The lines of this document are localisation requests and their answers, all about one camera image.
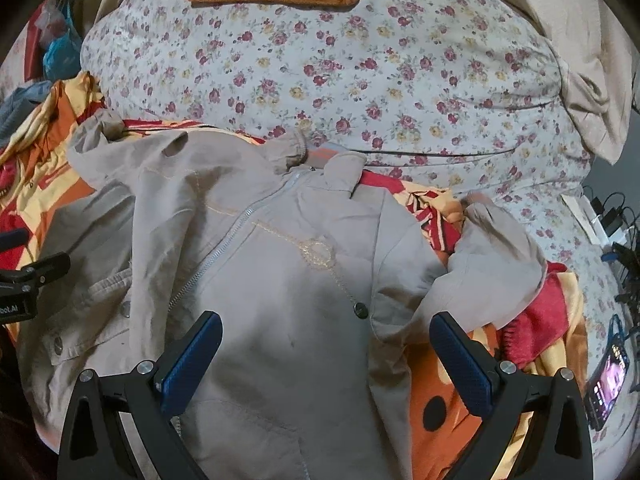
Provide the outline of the beige zip jacket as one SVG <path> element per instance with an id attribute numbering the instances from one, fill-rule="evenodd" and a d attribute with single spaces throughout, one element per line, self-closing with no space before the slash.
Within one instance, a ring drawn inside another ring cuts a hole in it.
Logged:
<path id="1" fill-rule="evenodd" d="M 440 260 L 390 192 L 361 183 L 361 154 L 312 168 L 295 133 L 130 140 L 100 110 L 66 155 L 92 192 L 54 214 L 42 251 L 66 252 L 70 272 L 43 287 L 17 338 L 50 448 L 83 370 L 157 359 L 212 310 L 221 345 L 179 419 L 209 478 L 407 479 L 406 349 L 440 311 L 468 331 L 508 324 L 547 273 L 523 227 L 475 198 Z"/>

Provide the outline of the smartphone with lit screen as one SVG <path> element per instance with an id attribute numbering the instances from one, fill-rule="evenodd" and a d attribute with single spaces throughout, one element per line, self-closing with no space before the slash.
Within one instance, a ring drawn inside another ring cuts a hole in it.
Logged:
<path id="1" fill-rule="evenodd" d="M 614 338 L 586 387 L 584 405 L 592 430 L 603 429 L 623 390 L 628 368 L 624 342 Z"/>

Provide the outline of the orange red yellow blanket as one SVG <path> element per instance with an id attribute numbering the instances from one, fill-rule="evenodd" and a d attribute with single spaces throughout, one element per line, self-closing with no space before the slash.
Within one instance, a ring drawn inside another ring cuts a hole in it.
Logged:
<path id="1" fill-rule="evenodd" d="M 70 135 L 92 189 L 59 209 L 17 363 L 62 479 L 408 479 L 408 353 L 431 346 L 480 428 L 450 477 L 488 479 L 533 416 L 517 479 L 592 477 L 569 370 L 521 372 L 471 337 L 513 321 L 548 263 L 470 200 L 450 257 L 359 153 L 308 162 L 295 133 Z"/>

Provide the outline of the blue plastic bag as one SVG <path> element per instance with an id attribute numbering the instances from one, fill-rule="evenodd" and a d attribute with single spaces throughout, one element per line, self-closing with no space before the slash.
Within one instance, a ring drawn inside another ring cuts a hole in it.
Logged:
<path id="1" fill-rule="evenodd" d="M 74 78 L 80 72 L 82 39 L 75 29 L 68 3 L 64 6 L 63 16 L 66 32 L 53 40 L 43 55 L 44 78 L 52 82 Z"/>

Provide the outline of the floral white quilt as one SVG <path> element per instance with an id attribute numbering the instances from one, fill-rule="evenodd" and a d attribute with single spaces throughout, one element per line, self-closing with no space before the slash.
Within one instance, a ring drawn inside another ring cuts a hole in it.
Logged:
<path id="1" fill-rule="evenodd" d="M 125 117 L 298 132 L 365 154 L 381 174 L 494 196 L 577 274 L 598 365 L 617 285 L 565 203 L 597 156 L 564 106 L 548 40 L 505 2 L 119 0 L 80 59 Z"/>

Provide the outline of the beige curtain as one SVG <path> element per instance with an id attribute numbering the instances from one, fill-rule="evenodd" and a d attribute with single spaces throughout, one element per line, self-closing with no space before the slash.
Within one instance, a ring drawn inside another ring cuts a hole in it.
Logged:
<path id="1" fill-rule="evenodd" d="M 586 148 L 614 165 L 627 140 L 634 47 L 603 0 L 503 0 L 527 15 L 559 60 L 561 96 Z"/>

